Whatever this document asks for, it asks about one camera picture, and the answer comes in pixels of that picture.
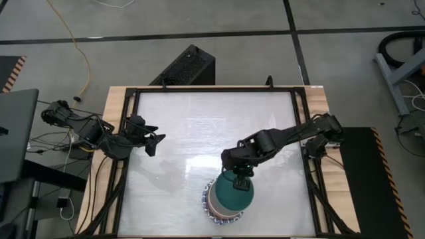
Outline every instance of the black box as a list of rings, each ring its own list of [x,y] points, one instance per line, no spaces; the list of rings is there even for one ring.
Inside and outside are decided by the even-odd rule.
[[[191,44],[150,86],[215,85],[215,57]]]

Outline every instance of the hazard stripe tape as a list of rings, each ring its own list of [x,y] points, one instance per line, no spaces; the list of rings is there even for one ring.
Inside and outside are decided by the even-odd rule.
[[[11,76],[7,80],[6,85],[1,90],[2,92],[7,93],[12,90],[12,87],[15,84],[16,80],[18,79],[18,75],[21,72],[22,67],[24,67],[26,60],[27,60],[26,56],[21,56],[21,58],[18,59],[18,62],[16,63],[14,69],[12,70]]]
[[[406,233],[407,233],[407,238],[413,239],[412,231],[410,229],[409,222],[407,220],[407,216],[404,213],[403,204],[401,203],[400,196],[398,195],[396,183],[394,182],[394,179],[392,178],[390,166],[388,164],[388,161],[386,160],[385,153],[384,153],[384,147],[381,143],[381,140],[379,139],[378,131],[375,128],[371,128],[371,130],[373,132],[373,135],[375,136],[375,140],[376,140],[376,143],[377,143],[377,149],[379,150],[379,153],[381,155],[382,163],[384,165],[386,175],[388,177],[388,181],[389,181],[390,187],[392,189],[392,193],[395,197],[395,201],[396,201],[396,204],[397,204],[397,207],[398,207],[398,211],[400,212],[400,217],[401,217],[401,220],[403,221],[403,224],[404,224],[404,229],[406,230]]]

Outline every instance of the white tabletop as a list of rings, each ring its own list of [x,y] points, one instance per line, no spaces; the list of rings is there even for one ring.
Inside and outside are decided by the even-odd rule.
[[[314,235],[298,143],[254,169],[254,200],[239,221],[216,225],[201,204],[223,149],[261,129],[296,124],[290,93],[142,93],[137,114],[167,137],[154,157],[144,148],[131,154],[120,236]]]

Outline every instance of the yellow cable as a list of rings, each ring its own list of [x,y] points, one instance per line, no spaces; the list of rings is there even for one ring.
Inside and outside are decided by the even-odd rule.
[[[94,152],[94,149],[86,149],[86,148],[84,148],[84,147],[79,147],[81,150],[83,150],[83,151],[85,151],[85,152],[87,152],[87,153],[93,153]]]
[[[87,86],[92,78],[91,73],[92,73],[92,69],[90,68],[90,63],[88,62],[87,56],[84,54],[84,52],[82,52],[81,49],[78,48],[77,42],[75,41],[74,35],[72,34],[71,30],[69,29],[68,25],[65,23],[64,19],[62,18],[62,16],[59,14],[59,12],[53,7],[52,3],[50,2],[50,0],[46,0],[48,5],[52,8],[52,10],[56,13],[56,15],[58,15],[59,19],[62,21],[62,23],[65,25],[66,29],[69,32],[69,35],[72,38],[72,42],[74,43],[75,48],[81,53],[81,55],[84,57],[86,63],[87,63],[87,67],[88,67],[88,77],[87,77],[87,82],[86,85],[84,86],[84,88],[81,90],[81,92],[79,93],[78,97],[80,97],[87,89]],[[74,108],[76,103],[76,100],[74,100],[74,103],[72,104],[71,108]]]

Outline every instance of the gray floor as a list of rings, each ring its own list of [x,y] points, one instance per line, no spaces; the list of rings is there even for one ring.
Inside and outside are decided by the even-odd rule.
[[[288,30],[280,0],[136,0],[125,9],[93,1],[52,0],[76,37],[113,37],[219,31]],[[127,1],[108,0],[121,5]],[[425,9],[425,1],[418,0]],[[411,15],[413,1],[291,0],[297,29],[344,29],[424,25]],[[373,126],[381,135],[392,173],[415,238],[425,238],[425,159],[410,155],[394,134],[398,116],[377,66],[372,62],[378,43],[391,34],[337,33],[299,35],[309,80],[324,85],[331,112],[344,126]],[[0,40],[68,38],[66,29],[45,0],[10,0],[0,14]],[[189,44],[216,57],[216,83],[302,84],[290,35],[220,37],[211,39],[135,40],[79,44],[92,66],[92,83],[80,109],[102,113],[109,86],[149,84]],[[411,41],[400,41],[390,53],[404,60]],[[38,88],[40,99],[71,101],[86,81],[87,68],[72,44],[0,46],[0,55],[28,57],[13,90]],[[45,108],[37,106],[37,115]],[[36,117],[33,135],[59,131]],[[403,137],[411,150],[425,155],[425,143]],[[62,153],[29,159],[57,165]],[[51,228],[55,235],[49,234]],[[59,217],[43,220],[37,238],[69,235]]]

